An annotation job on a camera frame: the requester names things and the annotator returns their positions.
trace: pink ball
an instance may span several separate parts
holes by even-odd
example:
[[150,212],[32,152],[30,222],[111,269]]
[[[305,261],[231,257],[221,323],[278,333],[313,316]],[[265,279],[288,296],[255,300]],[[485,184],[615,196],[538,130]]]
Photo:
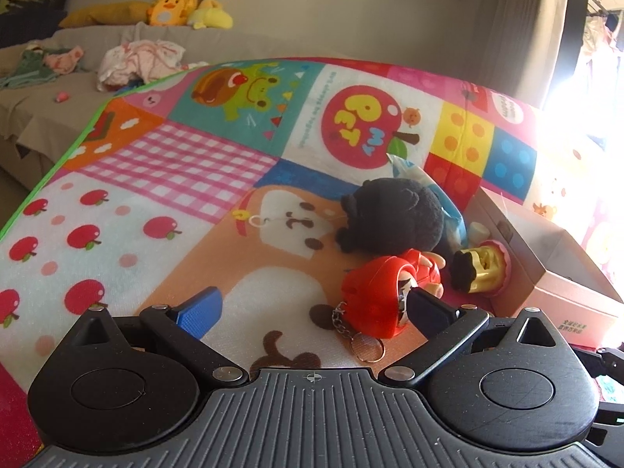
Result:
[[56,95],[56,99],[57,103],[61,103],[61,102],[65,102],[69,100],[69,93],[67,92],[60,92],[58,95]]

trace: play mat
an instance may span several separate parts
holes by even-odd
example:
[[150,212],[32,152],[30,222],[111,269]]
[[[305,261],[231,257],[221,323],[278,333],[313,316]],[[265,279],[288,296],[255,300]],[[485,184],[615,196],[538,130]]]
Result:
[[[127,316],[213,285],[223,315],[204,341],[243,367],[359,365],[318,319],[371,257],[338,250],[339,200],[391,176],[386,153],[459,209],[484,186],[559,223],[615,279],[601,151],[544,124],[467,82],[319,58],[204,67],[114,98],[2,233],[0,466],[38,449],[27,389],[90,305]],[[423,342],[408,328],[373,370]]]

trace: clothes pile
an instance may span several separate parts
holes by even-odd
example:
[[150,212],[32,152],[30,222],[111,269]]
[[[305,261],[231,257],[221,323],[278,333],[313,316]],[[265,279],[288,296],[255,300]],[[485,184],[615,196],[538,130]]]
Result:
[[29,43],[22,53],[18,67],[7,77],[0,78],[0,89],[26,88],[54,81],[79,69],[84,51],[73,49],[46,49],[37,42]]
[[165,40],[139,40],[117,46],[104,55],[97,73],[98,90],[118,91],[137,80],[145,84],[180,71],[208,65],[182,65],[186,49]]

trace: white fabric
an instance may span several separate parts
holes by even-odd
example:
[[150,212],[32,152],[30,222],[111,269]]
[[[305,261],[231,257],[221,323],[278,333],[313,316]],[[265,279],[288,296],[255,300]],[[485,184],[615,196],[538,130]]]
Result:
[[104,55],[97,73],[98,90],[126,86],[131,80],[141,78],[146,84],[182,68],[185,49],[173,42],[139,40],[119,45]]

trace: yellow pillow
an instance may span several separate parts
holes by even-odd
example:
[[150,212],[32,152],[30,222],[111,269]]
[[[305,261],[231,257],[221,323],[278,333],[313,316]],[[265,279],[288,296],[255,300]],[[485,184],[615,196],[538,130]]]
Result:
[[147,22],[147,2],[122,2],[93,5],[70,13],[59,23],[61,28],[81,28],[95,25],[133,25]]

